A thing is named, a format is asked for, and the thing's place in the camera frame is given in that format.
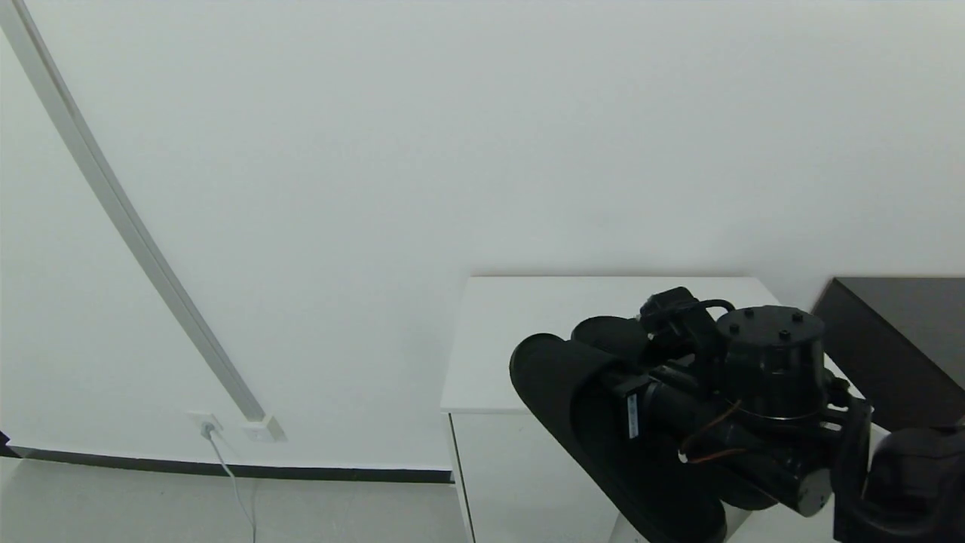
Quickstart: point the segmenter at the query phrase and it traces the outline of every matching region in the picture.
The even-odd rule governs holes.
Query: label
[[[627,434],[632,440],[640,435],[640,422],[637,420],[636,394],[630,394],[630,396],[626,398],[626,421]]]

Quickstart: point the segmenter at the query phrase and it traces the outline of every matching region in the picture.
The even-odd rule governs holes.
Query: gray floor
[[[4,458],[0,481],[3,543],[250,542],[227,477]],[[466,541],[452,485],[240,484],[242,498],[254,499],[259,543]]]

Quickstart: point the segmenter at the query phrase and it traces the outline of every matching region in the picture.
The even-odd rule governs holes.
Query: cabinet door
[[[617,509],[531,414],[452,414],[476,543],[607,543]]]

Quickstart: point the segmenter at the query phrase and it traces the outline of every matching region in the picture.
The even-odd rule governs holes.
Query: dark table
[[[836,277],[824,348],[895,431],[965,415],[965,278]]]

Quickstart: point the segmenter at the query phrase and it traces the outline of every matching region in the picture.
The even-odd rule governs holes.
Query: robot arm
[[[639,320],[527,338],[510,376],[652,542],[723,541],[722,502],[812,516],[833,492],[839,541],[965,541],[965,433],[895,433],[867,473],[870,405],[824,368],[823,331],[792,307],[736,310],[676,288]]]

